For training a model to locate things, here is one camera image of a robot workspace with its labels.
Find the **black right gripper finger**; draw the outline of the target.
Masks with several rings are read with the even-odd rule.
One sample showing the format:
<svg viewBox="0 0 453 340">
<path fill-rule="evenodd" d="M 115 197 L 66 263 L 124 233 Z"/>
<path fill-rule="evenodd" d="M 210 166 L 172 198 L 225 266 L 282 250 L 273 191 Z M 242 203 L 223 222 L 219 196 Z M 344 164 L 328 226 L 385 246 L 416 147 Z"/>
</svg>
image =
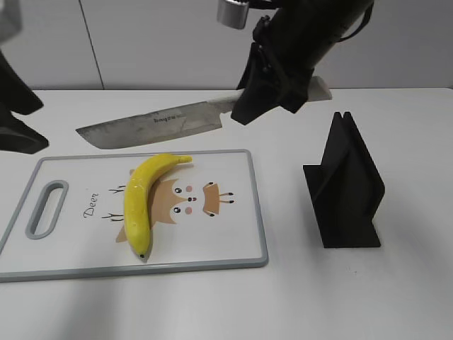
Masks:
<svg viewBox="0 0 453 340">
<path fill-rule="evenodd" d="M 234 104 L 231 118 L 247 125 L 264 113 L 279 106 L 280 84 L 263 79 L 241 81 L 237 89 L 243 90 Z"/>
<path fill-rule="evenodd" d="M 279 104 L 285 110 L 296 113 L 308 100 L 311 76 L 289 78 L 284 82 Z"/>
</svg>

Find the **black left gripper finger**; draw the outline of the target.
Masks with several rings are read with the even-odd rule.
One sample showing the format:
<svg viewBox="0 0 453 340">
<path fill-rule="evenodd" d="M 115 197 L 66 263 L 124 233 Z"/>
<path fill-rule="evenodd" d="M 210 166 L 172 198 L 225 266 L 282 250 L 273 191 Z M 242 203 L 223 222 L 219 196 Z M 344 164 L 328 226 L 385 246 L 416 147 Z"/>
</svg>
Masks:
<svg viewBox="0 0 453 340">
<path fill-rule="evenodd" d="M 1 53 L 1 151 L 34 154 L 49 146 L 46 137 L 13 115 L 30 115 L 42 107 Z"/>
</svg>

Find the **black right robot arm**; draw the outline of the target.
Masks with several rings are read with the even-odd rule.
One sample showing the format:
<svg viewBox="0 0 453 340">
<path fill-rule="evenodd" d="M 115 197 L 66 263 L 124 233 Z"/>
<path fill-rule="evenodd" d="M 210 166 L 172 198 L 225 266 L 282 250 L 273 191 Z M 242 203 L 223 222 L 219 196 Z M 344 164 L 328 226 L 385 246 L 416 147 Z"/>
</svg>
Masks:
<svg viewBox="0 0 453 340">
<path fill-rule="evenodd" d="M 253 42 L 239 82 L 242 91 L 231 118 L 247 125 L 278 106 L 296 113 L 309 100 L 314 69 L 357 20 L 368 23 L 373 1 L 255 1 L 259 9 L 275 9 L 253 29 Z"/>
</svg>

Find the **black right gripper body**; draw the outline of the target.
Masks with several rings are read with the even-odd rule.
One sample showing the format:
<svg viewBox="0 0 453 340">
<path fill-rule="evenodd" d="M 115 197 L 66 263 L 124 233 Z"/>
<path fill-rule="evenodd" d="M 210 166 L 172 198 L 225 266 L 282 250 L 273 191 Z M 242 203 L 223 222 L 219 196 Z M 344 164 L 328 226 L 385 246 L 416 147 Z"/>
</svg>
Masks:
<svg viewBox="0 0 453 340">
<path fill-rule="evenodd" d="M 279 94 L 296 94 L 297 96 L 309 95 L 309 84 L 314 72 L 313 69 L 296 72 L 295 78 L 287 72 L 283 63 L 275 54 L 268 37 L 271 18 L 263 16 L 257 22 L 252 32 L 253 42 L 248 56 L 248 61 L 243 75 L 239 81 L 239 89 L 245 89 L 252 80 L 252 68 L 257 67 L 260 81 L 269 81 Z"/>
</svg>

